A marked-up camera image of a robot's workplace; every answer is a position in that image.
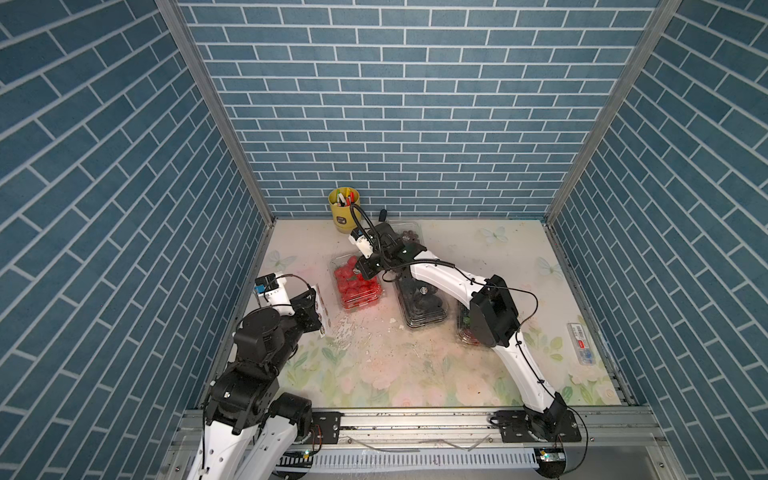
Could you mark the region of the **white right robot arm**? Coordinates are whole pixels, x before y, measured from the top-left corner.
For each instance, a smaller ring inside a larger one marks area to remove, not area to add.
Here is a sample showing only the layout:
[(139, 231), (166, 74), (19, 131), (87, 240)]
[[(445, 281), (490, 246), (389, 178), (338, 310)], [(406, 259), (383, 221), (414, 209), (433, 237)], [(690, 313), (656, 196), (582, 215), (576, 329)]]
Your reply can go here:
[(586, 433), (581, 417), (548, 382), (521, 336), (523, 321), (512, 298), (516, 291), (493, 275), (480, 277), (442, 260), (418, 242), (407, 241), (387, 223), (358, 225), (349, 234), (359, 250), (357, 270), (366, 279), (393, 272), (425, 282), (448, 294), (469, 313), (469, 331), (501, 359), (516, 384), (527, 429), (537, 440), (579, 441)]

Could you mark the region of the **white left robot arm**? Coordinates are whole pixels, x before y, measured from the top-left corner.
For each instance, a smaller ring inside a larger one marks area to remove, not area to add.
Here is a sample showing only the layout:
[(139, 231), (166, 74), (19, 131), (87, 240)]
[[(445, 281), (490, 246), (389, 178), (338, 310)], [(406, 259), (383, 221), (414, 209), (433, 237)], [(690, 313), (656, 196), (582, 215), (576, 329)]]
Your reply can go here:
[(320, 330), (317, 294), (247, 314), (234, 333), (235, 361), (213, 381), (189, 479), (268, 479), (283, 456), (310, 466), (323, 445), (309, 399), (278, 392), (279, 374), (305, 333)]

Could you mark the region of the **white fruit sticker sheet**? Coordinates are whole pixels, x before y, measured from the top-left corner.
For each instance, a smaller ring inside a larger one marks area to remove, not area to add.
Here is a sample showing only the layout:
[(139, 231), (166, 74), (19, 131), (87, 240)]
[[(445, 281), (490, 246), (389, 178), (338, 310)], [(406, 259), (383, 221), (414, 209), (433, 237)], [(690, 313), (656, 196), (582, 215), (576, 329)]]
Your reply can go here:
[(318, 285), (313, 285), (313, 289), (315, 290), (315, 309), (321, 322), (320, 336), (324, 337), (330, 332), (331, 319), (322, 298), (320, 287)]

